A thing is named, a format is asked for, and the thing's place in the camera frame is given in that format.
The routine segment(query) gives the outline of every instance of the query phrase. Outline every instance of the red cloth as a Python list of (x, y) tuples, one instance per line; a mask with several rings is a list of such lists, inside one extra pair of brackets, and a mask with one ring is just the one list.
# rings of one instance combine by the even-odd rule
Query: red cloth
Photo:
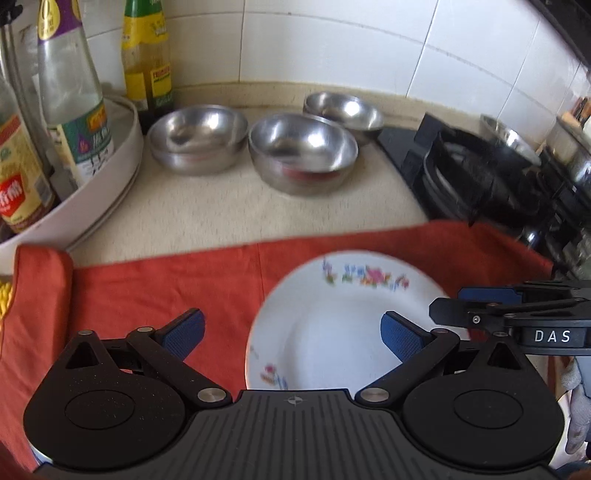
[(0, 320), (0, 442), (30, 469), (36, 463), (22, 415), (66, 342), (72, 269), (72, 260), (63, 252), (19, 247), (12, 303)]
[[(264, 242), (77, 270), (67, 335), (92, 329), (101, 338), (121, 338), (139, 326), (160, 327), (188, 308), (198, 307), (206, 316), (205, 339), (186, 362), (235, 396), (245, 388), (246, 341), (265, 296), (302, 263), (351, 249), (400, 258), (424, 271), (450, 296), (463, 286), (547, 279), (551, 272), (548, 260), (494, 228), (468, 228), (459, 222)], [(6, 348), (0, 360), (0, 391), (12, 392), (11, 396), (3, 395), (6, 405), (0, 410), (0, 440), (8, 442), (18, 461), (28, 467), (33, 464), (25, 451), (22, 412), (64, 346), (59, 333), (69, 301), (67, 268), (63, 260), (57, 262), (62, 257), (40, 251), (48, 255), (47, 264), (37, 266), (43, 266), (41, 271), (25, 269), (22, 261), (25, 254), (27, 258), (37, 255), (37, 250), (21, 251), (17, 292), (5, 318)], [(35, 258), (31, 262), (39, 263), (41, 258)], [(39, 289), (47, 282), (46, 277), (60, 277), (61, 282), (44, 294)], [(33, 298), (36, 306), (29, 305)]]
[(187, 310), (205, 314), (203, 342), (186, 362), (236, 396), (246, 387), (246, 341), (273, 287), (308, 260), (338, 250), (397, 257), (429, 275), (449, 296), (468, 285), (548, 279), (551, 263), (494, 228), (460, 222), (385, 232), (263, 242), (74, 272), (69, 335), (93, 329), (120, 338), (160, 327)]

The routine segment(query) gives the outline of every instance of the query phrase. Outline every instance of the floral pattern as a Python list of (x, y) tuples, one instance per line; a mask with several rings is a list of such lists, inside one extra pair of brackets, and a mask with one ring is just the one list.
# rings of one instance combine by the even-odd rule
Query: floral pattern
[(277, 367), (273, 364), (266, 365), (265, 371), (261, 373), (261, 379), (273, 387), (279, 387), (280, 390), (289, 390), (287, 380), (277, 372)]
[[(327, 283), (334, 285), (338, 275), (334, 272), (331, 263), (327, 262), (326, 259), (322, 262), (322, 272)], [(383, 272), (379, 267), (350, 264), (345, 264), (345, 272), (341, 276), (341, 283), (359, 283), (359, 285), (373, 288), (381, 286), (391, 291), (398, 290), (400, 287), (406, 290), (410, 286), (410, 280), (405, 274), (399, 275), (392, 280), (392, 274)]]

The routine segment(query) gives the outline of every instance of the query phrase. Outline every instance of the gas stove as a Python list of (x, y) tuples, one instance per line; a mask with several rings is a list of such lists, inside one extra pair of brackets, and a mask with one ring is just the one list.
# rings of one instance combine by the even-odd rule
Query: gas stove
[(576, 276), (563, 251), (591, 224), (591, 197), (548, 149), (534, 166), (429, 114), (418, 130), (385, 128), (378, 144), (429, 219), (491, 223)]

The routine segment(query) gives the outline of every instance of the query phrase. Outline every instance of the white tile wall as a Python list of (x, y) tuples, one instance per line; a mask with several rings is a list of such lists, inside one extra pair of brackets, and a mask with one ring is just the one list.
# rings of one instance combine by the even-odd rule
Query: white tile wall
[[(125, 0), (80, 1), (99, 76), (122, 89)], [(528, 0), (162, 2), (175, 86), (279, 80), (407, 94), (500, 115), (534, 141), (591, 93), (586, 69)], [(38, 1), (24, 6), (19, 29)]]
[(95, 63), (100, 82), (109, 90), (125, 91), (121, 65), (121, 29), (110, 30), (88, 39), (90, 55)]
[(558, 109), (558, 114), (562, 115), (564, 112), (571, 110), (579, 100), (579, 97), (591, 95), (590, 87), (589, 81), (587, 80), (587, 69), (580, 64)]
[(515, 86), (552, 112), (558, 111), (579, 66), (566, 43), (540, 21)]
[(511, 85), (444, 52), (425, 47), (408, 96), (497, 117)]
[(554, 125), (555, 116), (526, 94), (514, 88), (499, 116), (505, 125), (530, 140), (541, 143)]
[(407, 38), (340, 22), (246, 13), (240, 79), (363, 85), (403, 95), (421, 48)]
[(242, 14), (168, 20), (173, 86), (237, 82)]
[(123, 26), (125, 0), (82, 0), (79, 5), (87, 37)]
[(439, 0), (427, 45), (515, 83), (538, 15), (515, 0)]
[(425, 41), (437, 0), (246, 0), (247, 12), (351, 22)]

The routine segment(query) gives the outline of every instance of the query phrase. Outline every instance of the sauce bottle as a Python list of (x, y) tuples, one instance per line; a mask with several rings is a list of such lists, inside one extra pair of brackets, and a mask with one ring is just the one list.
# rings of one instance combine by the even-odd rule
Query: sauce bottle
[(160, 0), (127, 0), (121, 42), (127, 97), (142, 132), (174, 109), (170, 46)]
[(20, 233), (45, 216), (55, 201), (14, 91), (0, 76), (0, 216)]
[(78, 0), (41, 0), (37, 32), (39, 90), (47, 129), (64, 166), (82, 186), (115, 146)]

